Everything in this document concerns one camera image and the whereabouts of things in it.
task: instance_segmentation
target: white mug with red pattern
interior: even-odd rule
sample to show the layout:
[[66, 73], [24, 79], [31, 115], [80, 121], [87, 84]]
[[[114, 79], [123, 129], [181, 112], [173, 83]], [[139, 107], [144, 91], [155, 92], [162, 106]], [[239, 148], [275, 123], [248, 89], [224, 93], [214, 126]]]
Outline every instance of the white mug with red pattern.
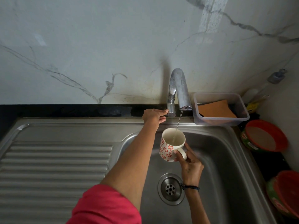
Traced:
[[161, 143], [160, 143], [160, 156], [167, 162], [173, 162], [176, 157], [174, 150], [180, 152], [183, 158], [186, 160], [187, 155], [183, 150], [186, 137], [183, 132], [176, 128], [168, 128], [163, 131]]

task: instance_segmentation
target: bracelet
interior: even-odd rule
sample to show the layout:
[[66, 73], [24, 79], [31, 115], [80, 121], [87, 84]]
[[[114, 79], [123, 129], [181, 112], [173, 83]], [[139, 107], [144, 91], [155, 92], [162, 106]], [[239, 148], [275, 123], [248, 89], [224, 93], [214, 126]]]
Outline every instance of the bracelet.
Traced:
[[187, 188], [199, 190], [199, 187], [197, 187], [197, 186], [193, 186], [193, 185], [185, 185], [185, 184], [183, 184], [182, 182], [181, 182], [180, 185], [181, 185], [181, 187], [182, 187], [183, 190], [185, 190], [185, 189], [187, 189]]

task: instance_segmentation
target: ribbed drainboard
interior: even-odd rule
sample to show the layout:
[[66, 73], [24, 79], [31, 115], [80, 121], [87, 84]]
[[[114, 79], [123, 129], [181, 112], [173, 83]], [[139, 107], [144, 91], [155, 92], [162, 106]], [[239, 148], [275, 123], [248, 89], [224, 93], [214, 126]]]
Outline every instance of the ribbed drainboard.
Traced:
[[98, 184], [112, 145], [12, 144], [0, 161], [0, 223], [65, 223]]

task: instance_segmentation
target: hand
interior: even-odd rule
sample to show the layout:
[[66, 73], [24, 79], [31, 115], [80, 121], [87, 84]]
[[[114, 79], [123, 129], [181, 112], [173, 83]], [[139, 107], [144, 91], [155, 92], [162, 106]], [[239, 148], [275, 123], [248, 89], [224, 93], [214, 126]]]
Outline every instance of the hand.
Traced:
[[160, 123], [163, 123], [166, 121], [166, 115], [168, 113], [168, 109], [166, 110], [159, 110], [159, 109], [146, 109], [144, 110], [142, 119], [144, 120], [144, 124], [147, 122], [157, 124], [159, 127]]
[[195, 156], [195, 153], [187, 144], [187, 142], [185, 142], [185, 147], [187, 149], [187, 160], [184, 160], [180, 152], [174, 150], [173, 152], [176, 154], [174, 161], [179, 161], [181, 164], [183, 183], [185, 185], [193, 185], [198, 187], [204, 165]]

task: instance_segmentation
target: orange sponge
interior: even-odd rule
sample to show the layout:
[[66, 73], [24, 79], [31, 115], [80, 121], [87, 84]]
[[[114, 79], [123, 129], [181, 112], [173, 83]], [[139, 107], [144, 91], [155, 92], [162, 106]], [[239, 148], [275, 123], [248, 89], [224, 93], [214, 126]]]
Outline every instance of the orange sponge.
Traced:
[[216, 101], [206, 105], [198, 105], [198, 111], [204, 117], [237, 118], [229, 109], [227, 100]]

